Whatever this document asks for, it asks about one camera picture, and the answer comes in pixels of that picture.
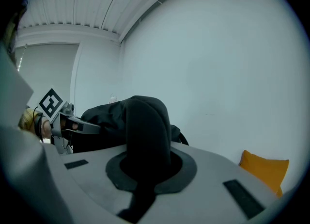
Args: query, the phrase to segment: black rectangular strip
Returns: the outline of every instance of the black rectangular strip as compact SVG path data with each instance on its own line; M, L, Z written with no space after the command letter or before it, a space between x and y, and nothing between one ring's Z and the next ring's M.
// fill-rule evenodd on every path
M79 167L79 166L82 166L85 164L88 164L88 162L86 160L78 160L75 162L66 163L64 165L69 170L69 169L76 168L76 167Z
M264 210L264 207L237 181L223 183L248 219Z

